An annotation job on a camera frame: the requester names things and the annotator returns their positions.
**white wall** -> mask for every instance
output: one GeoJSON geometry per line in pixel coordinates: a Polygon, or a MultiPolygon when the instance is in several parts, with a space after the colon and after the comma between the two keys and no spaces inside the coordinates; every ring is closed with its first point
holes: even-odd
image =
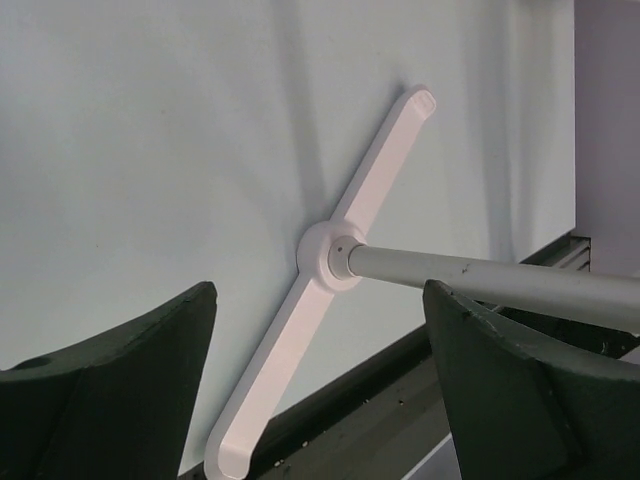
{"type": "MultiPolygon", "coordinates": [[[[401,90],[438,100],[372,244],[520,259],[574,226],[573,2],[3,2],[0,368],[199,280],[219,314],[183,469],[401,90]]],[[[423,321],[338,298],[281,408],[423,321]]]]}

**hole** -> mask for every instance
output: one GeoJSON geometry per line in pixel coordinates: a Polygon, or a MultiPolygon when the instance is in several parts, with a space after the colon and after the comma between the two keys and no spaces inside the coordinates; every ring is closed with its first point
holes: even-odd
{"type": "Polygon", "coordinates": [[[47,357],[36,357],[19,363],[18,365],[13,367],[13,370],[26,370],[27,368],[44,367],[45,365],[48,365],[50,363],[51,359],[47,357]]]}

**white surface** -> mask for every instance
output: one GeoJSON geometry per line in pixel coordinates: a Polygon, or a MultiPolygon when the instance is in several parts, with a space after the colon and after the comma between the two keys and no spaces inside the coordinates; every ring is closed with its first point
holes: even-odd
{"type": "Polygon", "coordinates": [[[282,399],[335,293],[360,279],[339,278],[329,250],[340,238],[366,241],[394,180],[436,103],[423,85],[396,100],[338,206],[311,226],[297,250],[298,277],[218,417],[205,450],[210,480],[245,478],[251,456],[282,399]]]}
{"type": "MultiPolygon", "coordinates": [[[[183,469],[398,92],[438,113],[374,245],[520,259],[574,224],[572,0],[6,0],[0,368],[199,280],[219,311],[183,469]]],[[[337,298],[283,409],[423,322],[410,289],[337,298]]]]}

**white plastic base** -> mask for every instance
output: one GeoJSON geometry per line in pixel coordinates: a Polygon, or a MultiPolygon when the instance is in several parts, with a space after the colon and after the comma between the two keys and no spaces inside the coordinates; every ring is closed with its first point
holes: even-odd
{"type": "Polygon", "coordinates": [[[329,266],[331,246],[345,237],[366,243],[378,210],[435,106],[423,86],[402,95],[331,219],[304,234],[297,254],[298,278],[209,436],[205,452],[209,480],[239,480],[249,473],[253,450],[335,293],[360,281],[348,272],[334,274],[329,266]]]}

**metal pole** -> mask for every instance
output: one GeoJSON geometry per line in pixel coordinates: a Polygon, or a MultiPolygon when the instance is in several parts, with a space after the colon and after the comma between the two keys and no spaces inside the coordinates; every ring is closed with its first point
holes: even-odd
{"type": "Polygon", "coordinates": [[[360,245],[353,275],[422,289],[441,280],[474,300],[640,332],[640,279],[360,245]]]}

